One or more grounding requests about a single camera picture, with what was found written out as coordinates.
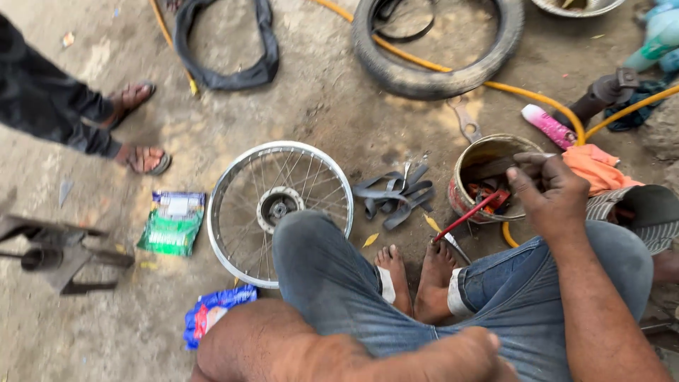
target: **yellow hose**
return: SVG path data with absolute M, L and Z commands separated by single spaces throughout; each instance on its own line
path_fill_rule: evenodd
M 153 8 L 155 19 L 158 21 L 160 30 L 163 32 L 163 36 L 165 36 L 165 41 L 167 41 L 168 45 L 170 46 L 170 48 L 172 48 L 172 50 L 175 50 L 175 46 L 172 44 L 172 37 L 168 32 L 168 27 L 165 25 L 165 19 L 163 19 L 163 15 L 160 13 L 158 3 L 156 3 L 156 0 L 149 0 L 149 3 Z M 186 67 L 184 67 L 184 74 L 186 75 L 186 78 L 189 80 L 189 88 L 191 89 L 191 95 L 194 97 L 200 96 L 200 93 L 198 92 L 198 85 L 196 85 L 194 77 L 191 75 L 191 73 L 189 73 Z
M 332 1 L 329 0 L 313 0 L 325 7 L 328 7 L 330 10 L 333 10 L 335 13 L 339 14 L 340 16 L 344 17 L 348 22 L 354 21 L 354 16 L 347 12 L 344 8 L 338 6 L 337 4 L 333 3 Z M 376 43 L 378 43 L 379 46 L 383 47 L 384 49 L 388 50 L 389 52 L 403 58 L 404 60 L 408 60 L 412 63 L 415 63 L 421 67 L 431 69 L 433 71 L 452 71 L 453 69 L 449 67 L 444 67 L 443 65 L 435 64 L 430 61 L 424 60 L 423 58 L 413 56 L 410 53 L 404 52 L 397 47 L 391 45 L 387 41 L 384 41 L 383 39 L 379 38 L 376 35 L 373 35 L 373 39 L 375 40 Z M 539 101 L 542 103 L 546 103 L 552 107 L 554 107 L 556 110 L 562 112 L 566 117 L 568 117 L 570 123 L 573 125 L 575 128 L 575 132 L 578 136 L 578 140 L 575 143 L 576 146 L 582 146 L 585 144 L 586 140 L 588 140 L 592 134 L 596 133 L 600 129 L 602 129 L 604 126 L 607 124 L 610 124 L 611 122 L 618 120 L 619 118 L 622 118 L 623 116 L 626 116 L 627 114 L 641 109 L 642 107 L 649 105 L 651 103 L 654 103 L 655 101 L 659 101 L 661 99 L 667 98 L 673 94 L 676 94 L 679 92 L 679 85 L 676 85 L 672 88 L 669 88 L 663 92 L 660 92 L 658 94 L 655 94 L 647 99 L 644 99 L 643 101 L 639 101 L 635 103 L 634 105 L 631 105 L 629 107 L 626 107 L 625 109 L 622 109 L 621 111 L 618 111 L 617 113 L 613 114 L 612 116 L 608 117 L 607 119 L 603 120 L 601 123 L 597 124 L 593 128 L 589 129 L 589 131 L 585 132 L 585 129 L 583 128 L 583 124 L 580 122 L 580 120 L 573 114 L 570 109 L 567 107 L 563 106 L 562 104 L 558 103 L 557 101 L 554 101 L 553 99 L 543 96 L 538 93 L 531 92 L 526 89 L 521 89 L 517 88 L 514 86 L 506 85 L 506 84 L 501 84 L 499 82 L 493 82 L 493 81 L 486 81 L 483 83 L 483 85 L 488 86 L 489 88 L 494 88 L 498 90 L 504 90 L 506 92 L 512 92 L 515 94 L 520 94 L 522 96 L 534 99 L 535 101 Z M 509 233 L 509 222 L 503 222 L 502 223 L 502 235 L 504 236 L 505 241 L 507 241 L 507 244 L 509 244 L 511 247 L 518 247 L 519 244 L 512 239 L 510 233 Z

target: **black tire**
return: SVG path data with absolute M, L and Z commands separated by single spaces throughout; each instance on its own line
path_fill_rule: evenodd
M 373 15 L 381 0 L 361 0 L 354 13 L 354 52 L 368 73 L 387 91 L 422 101 L 438 101 L 466 93 L 490 79 L 514 53 L 524 31 L 522 0 L 493 0 L 498 18 L 495 42 L 485 56 L 454 71 L 411 69 L 387 58 L 372 39 Z

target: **man's arm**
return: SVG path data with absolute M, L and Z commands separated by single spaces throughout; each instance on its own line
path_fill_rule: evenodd
M 539 170 L 547 191 L 512 168 L 507 176 L 557 264 L 564 306 L 566 354 L 576 381 L 671 381 L 620 294 L 599 263 L 585 234 L 589 182 L 559 156 L 518 154 L 519 163 Z
M 320 336 L 281 300 L 258 300 L 224 315 L 203 337 L 191 382 L 516 381 L 483 328 L 397 356 L 374 359 L 351 336 Z

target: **plastic packet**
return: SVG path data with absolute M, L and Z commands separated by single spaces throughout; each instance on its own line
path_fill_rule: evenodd
M 198 297 L 193 309 L 186 313 L 184 321 L 184 340 L 187 350 L 198 348 L 200 339 L 221 319 L 229 309 L 236 305 L 253 302 L 257 299 L 257 288 L 253 285 L 213 292 Z
M 204 193 L 153 191 L 151 212 L 137 248 L 155 254 L 191 256 L 204 210 Z

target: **dirty ground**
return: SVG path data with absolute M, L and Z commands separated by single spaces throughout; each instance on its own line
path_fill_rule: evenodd
M 636 2 L 629 0 L 604 17 L 566 20 L 551 18 L 527 1 L 520 48 L 495 80 L 562 103 L 577 99 L 589 83 L 611 73 L 640 46 L 642 32 L 631 21 Z M 340 5 L 353 10 L 356 0 Z M 109 230 L 111 245 L 121 243 L 132 252 L 151 190 L 210 192 L 241 152 L 267 141 L 293 139 L 328 153 L 352 182 L 402 171 L 407 160 L 428 164 L 426 178 L 438 191 L 431 216 L 440 226 L 450 223 L 454 214 L 445 196 L 447 185 L 468 144 L 453 111 L 443 102 L 408 101 L 380 91 L 352 54 L 348 23 L 329 10 L 308 0 L 272 0 L 272 7 L 281 53 L 274 83 L 243 92 L 204 92 L 197 100 L 191 98 L 178 59 L 145 0 L 0 0 L 1 11 L 29 42 L 91 87 L 106 93 L 129 81 L 153 80 L 158 91 L 152 101 L 114 136 L 157 143 L 174 155 L 162 177 L 138 177 L 99 158 L 0 128 L 3 210 Z M 252 8 L 249 0 L 220 1 L 199 18 L 190 41 L 203 63 L 232 72 L 257 60 L 261 52 Z M 434 62 L 465 65 L 490 43 L 491 16 L 478 1 L 439 2 L 434 29 L 407 49 Z M 61 37 L 69 31 L 75 43 L 64 49 Z M 591 39 L 596 35 L 604 36 Z M 469 110 L 486 135 L 514 133 L 556 152 L 548 138 L 521 118 L 526 103 L 480 88 L 471 94 Z M 645 151 L 634 132 L 602 131 L 591 142 L 620 156 L 620 169 L 634 179 L 663 181 L 666 164 Z M 63 177 L 70 177 L 74 186 L 59 209 Z M 356 213 L 351 241 L 362 244 L 382 232 L 380 224 Z M 511 230 L 519 242 L 532 236 L 523 222 L 512 224 Z M 372 259 L 379 247 L 397 244 L 415 292 L 432 233 L 417 211 L 362 252 Z M 472 258 L 507 248 L 499 225 L 469 232 L 463 224 L 454 234 Z M 228 288 L 234 278 L 212 252 L 205 229 L 192 258 L 142 251 L 134 255 L 136 265 L 114 293 L 75 298 L 58 298 L 40 278 L 22 273 L 17 263 L 0 262 L 0 342 L 5 344 L 0 348 L 0 376 L 7 375 L 8 382 L 186 380 L 195 355 L 183 349 L 184 313 L 197 296 Z M 96 281 L 111 276 L 94 268 L 84 277 Z

